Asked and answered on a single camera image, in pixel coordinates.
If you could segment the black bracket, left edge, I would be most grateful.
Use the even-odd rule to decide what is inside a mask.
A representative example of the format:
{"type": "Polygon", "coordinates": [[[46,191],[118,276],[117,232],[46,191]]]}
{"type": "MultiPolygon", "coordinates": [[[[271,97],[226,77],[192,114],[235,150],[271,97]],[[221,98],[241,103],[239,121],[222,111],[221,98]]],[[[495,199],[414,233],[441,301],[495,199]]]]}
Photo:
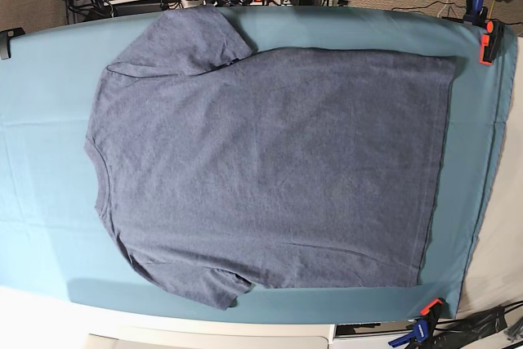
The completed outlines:
{"type": "Polygon", "coordinates": [[[11,40],[25,35],[25,30],[21,27],[5,29],[0,32],[0,57],[2,60],[11,58],[11,40]]]}

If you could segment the blue orange clamp, bottom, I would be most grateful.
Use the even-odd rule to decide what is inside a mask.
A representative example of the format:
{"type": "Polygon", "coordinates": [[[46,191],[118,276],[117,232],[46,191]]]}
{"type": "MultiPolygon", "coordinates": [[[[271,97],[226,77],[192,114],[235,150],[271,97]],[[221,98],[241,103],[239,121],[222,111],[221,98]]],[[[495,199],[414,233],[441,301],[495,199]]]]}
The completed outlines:
{"type": "Polygon", "coordinates": [[[413,323],[412,330],[406,335],[388,343],[391,348],[424,348],[430,338],[433,338],[436,325],[440,319],[445,300],[436,298],[420,311],[420,317],[413,323]]]}

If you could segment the blue-grey T-shirt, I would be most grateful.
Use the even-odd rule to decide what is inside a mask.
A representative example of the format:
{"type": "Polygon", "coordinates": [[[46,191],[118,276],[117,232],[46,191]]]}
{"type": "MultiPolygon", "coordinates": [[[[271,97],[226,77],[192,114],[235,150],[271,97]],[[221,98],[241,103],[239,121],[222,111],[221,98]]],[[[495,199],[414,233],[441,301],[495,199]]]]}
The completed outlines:
{"type": "Polygon", "coordinates": [[[253,285],[412,287],[455,65],[255,52],[216,8],[166,11],[101,73],[96,210],[136,273],[222,310],[253,285]]]}

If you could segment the black bag, bottom right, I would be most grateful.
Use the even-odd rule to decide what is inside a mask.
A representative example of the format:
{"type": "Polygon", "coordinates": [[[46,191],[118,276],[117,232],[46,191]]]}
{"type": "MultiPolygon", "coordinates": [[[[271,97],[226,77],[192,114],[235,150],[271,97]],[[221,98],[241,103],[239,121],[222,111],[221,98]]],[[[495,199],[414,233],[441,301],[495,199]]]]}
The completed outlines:
{"type": "Polygon", "coordinates": [[[457,349],[487,338],[507,327],[505,307],[497,306],[472,314],[448,327],[444,327],[423,346],[432,349],[457,349]]]}

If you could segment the orange black clamp, top right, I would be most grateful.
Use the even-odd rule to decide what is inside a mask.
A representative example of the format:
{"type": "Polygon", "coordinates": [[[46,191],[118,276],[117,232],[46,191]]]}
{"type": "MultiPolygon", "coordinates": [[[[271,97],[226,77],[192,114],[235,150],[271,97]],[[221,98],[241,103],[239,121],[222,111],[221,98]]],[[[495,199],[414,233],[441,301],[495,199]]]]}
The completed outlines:
{"type": "Polygon", "coordinates": [[[503,40],[505,24],[499,20],[489,20],[485,26],[485,33],[481,37],[479,62],[483,65],[492,65],[498,55],[503,40]]]}

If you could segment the blue clamp, top right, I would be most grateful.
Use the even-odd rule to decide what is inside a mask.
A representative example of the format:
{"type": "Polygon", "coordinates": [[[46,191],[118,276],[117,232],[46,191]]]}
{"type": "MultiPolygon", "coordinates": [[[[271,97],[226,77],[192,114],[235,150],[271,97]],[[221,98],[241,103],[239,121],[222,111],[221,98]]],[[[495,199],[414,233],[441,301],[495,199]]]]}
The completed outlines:
{"type": "Polygon", "coordinates": [[[488,8],[484,6],[484,0],[466,0],[463,22],[465,24],[484,27],[487,12],[488,8]]]}

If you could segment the teal table cloth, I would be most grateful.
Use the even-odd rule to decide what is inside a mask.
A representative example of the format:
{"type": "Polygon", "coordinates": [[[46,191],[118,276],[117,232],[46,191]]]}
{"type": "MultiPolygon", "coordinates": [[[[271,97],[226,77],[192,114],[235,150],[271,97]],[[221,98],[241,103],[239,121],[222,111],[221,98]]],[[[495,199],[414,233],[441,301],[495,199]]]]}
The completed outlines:
{"type": "Polygon", "coordinates": [[[124,260],[94,209],[83,144],[102,70],[153,20],[126,16],[27,34],[1,63],[1,283],[115,311],[189,320],[350,324],[407,320],[433,298],[454,316],[487,208],[494,204],[522,41],[512,31],[492,65],[470,25],[351,7],[232,7],[223,15],[254,48],[397,50],[458,60],[439,194],[411,289],[263,289],[225,311],[164,292],[124,260]]]}

